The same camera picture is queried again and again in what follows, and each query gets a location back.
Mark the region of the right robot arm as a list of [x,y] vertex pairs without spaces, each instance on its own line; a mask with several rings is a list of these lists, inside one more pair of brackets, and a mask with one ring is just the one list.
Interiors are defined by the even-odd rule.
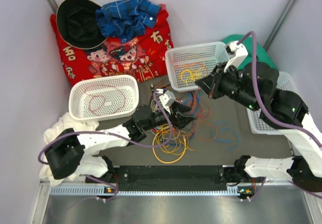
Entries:
[[321,192],[321,132],[302,98],[277,88],[278,78],[278,70],[257,61],[247,64],[242,72],[221,63],[195,81],[210,99],[227,96],[251,111],[259,111],[260,119],[284,135],[300,153],[282,159],[243,155],[233,168],[224,171],[224,177],[242,182],[257,177],[283,179],[307,192]]

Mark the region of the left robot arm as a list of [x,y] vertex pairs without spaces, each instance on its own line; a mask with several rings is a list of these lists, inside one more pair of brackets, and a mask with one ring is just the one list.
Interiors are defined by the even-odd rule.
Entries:
[[148,105],[140,105],[128,121],[110,129],[83,132],[66,129],[44,150],[51,176],[62,180],[91,175],[109,182],[114,176],[113,165],[106,157],[97,156],[100,151],[139,144],[146,138],[146,131],[164,124],[182,129],[196,120],[196,116],[188,113],[190,110],[178,101],[169,110],[155,112]]

